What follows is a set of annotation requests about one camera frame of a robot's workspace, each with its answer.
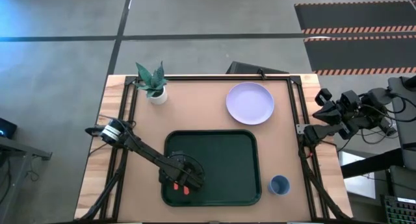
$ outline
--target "wooden table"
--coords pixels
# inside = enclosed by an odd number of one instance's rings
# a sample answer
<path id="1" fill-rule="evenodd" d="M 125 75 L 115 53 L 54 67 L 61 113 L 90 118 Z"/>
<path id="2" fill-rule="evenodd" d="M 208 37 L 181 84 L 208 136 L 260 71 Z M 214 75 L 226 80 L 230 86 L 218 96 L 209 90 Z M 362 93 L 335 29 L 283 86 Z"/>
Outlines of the wooden table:
<path id="1" fill-rule="evenodd" d="M 305 74 L 299 75 L 302 79 L 302 88 L 304 91 L 307 111 L 309 113 L 309 119 L 311 124 L 322 124 L 317 119 L 312 118 L 311 114 L 320 109 L 320 107 L 315 103 L 315 96 L 320 90 L 319 80 L 315 74 Z M 120 102 L 122 99 L 122 90 L 124 87 L 125 75 L 111 75 L 109 76 L 103 100 L 101 102 L 100 114 L 106 116 L 117 117 L 120 109 Z M 298 96 L 295 92 L 295 99 L 298 102 Z M 302 112 L 300 110 L 300 105 L 298 107 L 298 114 L 300 121 L 303 121 Z M 127 117 L 129 111 L 130 103 L 127 102 L 125 115 Z M 108 122 L 105 118 L 99 118 L 98 124 L 106 124 Z M 332 142 L 332 138 L 326 138 L 326 141 Z M 91 146 L 91 150 L 102 145 L 103 142 L 100 139 L 94 138 Z M 107 176 L 107 169 L 109 164 L 109 158 L 111 154 L 111 147 L 106 146 L 99 151 L 96 151 L 89 159 L 86 165 L 86 171 L 84 174 L 83 185 L 81 187 L 81 192 L 79 195 L 79 200 L 77 204 L 77 209 L 75 212 L 75 218 L 81 217 L 86 211 L 94 204 L 97 197 L 102 192 L 105 186 L 105 180 Z M 320 172 L 322 175 L 322 180 L 324 187 L 335 203 L 341 208 L 341 210 L 352 216 L 352 211 L 348 196 L 345 190 L 345 184 L 343 181 L 343 176 L 341 174 L 341 168 L 339 166 L 337 152 L 333 145 L 322 143 L 317 147 L 317 157 L 320 166 Z M 315 206 L 317 209 L 318 216 L 322 216 L 320 210 L 319 197 L 316 190 L 313 188 Z M 114 199 L 113 195 L 110 195 L 109 210 L 112 210 L 111 205 Z"/>

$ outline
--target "gray floor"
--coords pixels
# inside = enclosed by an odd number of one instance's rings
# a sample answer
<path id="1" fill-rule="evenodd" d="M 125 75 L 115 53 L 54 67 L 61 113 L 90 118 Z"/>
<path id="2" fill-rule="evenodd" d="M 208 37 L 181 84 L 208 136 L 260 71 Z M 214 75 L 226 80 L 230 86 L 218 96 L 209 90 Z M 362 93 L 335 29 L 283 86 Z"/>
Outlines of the gray floor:
<path id="1" fill-rule="evenodd" d="M 0 0 L 0 37 L 115 35 L 124 1 Z M 350 1 L 390 0 L 132 0 L 125 34 L 296 33 L 295 3 Z M 40 180 L 27 179 L 10 223 L 72 220 L 91 141 L 84 128 L 96 120 L 113 45 L 0 43 L 0 118 L 19 125 L 19 142 L 53 152 L 51 161 L 34 163 Z M 122 42 L 115 73 L 136 73 L 136 61 L 153 69 L 161 60 L 166 73 L 224 73 L 233 60 L 311 73 L 301 39 Z M 352 87 L 387 86 L 388 77 L 320 81 L 339 97 Z M 348 144 L 372 154 L 395 147 L 390 139 L 369 146 L 356 137 Z M 360 217 L 360 209 L 353 210 Z"/>

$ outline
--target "dark green tray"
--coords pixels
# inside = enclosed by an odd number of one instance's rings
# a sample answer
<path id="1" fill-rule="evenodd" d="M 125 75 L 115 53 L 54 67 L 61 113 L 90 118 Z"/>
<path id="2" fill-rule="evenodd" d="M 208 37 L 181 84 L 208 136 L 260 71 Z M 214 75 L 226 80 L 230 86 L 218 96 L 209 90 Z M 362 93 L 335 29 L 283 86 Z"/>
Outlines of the dark green tray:
<path id="1" fill-rule="evenodd" d="M 163 201 L 170 206 L 243 206 L 261 197 L 257 144 L 246 130 L 174 131 L 164 144 L 164 155 L 173 152 L 195 158 L 205 170 L 205 183 L 188 195 L 162 185 Z"/>

